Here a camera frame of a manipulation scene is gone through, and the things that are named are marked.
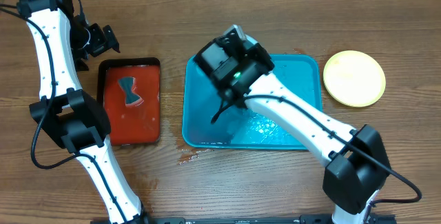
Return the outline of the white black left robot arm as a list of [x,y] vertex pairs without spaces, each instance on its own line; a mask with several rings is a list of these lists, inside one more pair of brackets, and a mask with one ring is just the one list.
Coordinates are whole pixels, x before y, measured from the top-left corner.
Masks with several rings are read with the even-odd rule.
[[89,24],[74,14],[72,0],[19,0],[19,16],[32,32],[40,71],[39,101],[30,105],[37,122],[60,148],[87,171],[108,212],[108,223],[145,223],[139,197],[128,185],[110,144],[110,120],[85,92],[77,72],[85,60],[119,50],[110,26]]

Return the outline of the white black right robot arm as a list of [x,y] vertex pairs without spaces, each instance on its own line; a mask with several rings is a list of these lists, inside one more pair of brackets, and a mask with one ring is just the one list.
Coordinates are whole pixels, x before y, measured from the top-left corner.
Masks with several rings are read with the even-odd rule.
[[389,175],[378,131],[359,130],[317,110],[284,86],[265,49],[254,44],[231,51],[212,44],[200,67],[230,105],[263,115],[300,141],[324,167],[322,188],[335,203],[333,223],[365,223]]

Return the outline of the green plate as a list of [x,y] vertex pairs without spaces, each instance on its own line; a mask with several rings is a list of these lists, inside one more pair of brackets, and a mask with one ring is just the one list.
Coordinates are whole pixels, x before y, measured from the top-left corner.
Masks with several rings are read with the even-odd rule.
[[322,79],[335,100],[355,108],[374,104],[386,88],[380,64],[368,54],[355,50],[333,55],[324,66]]

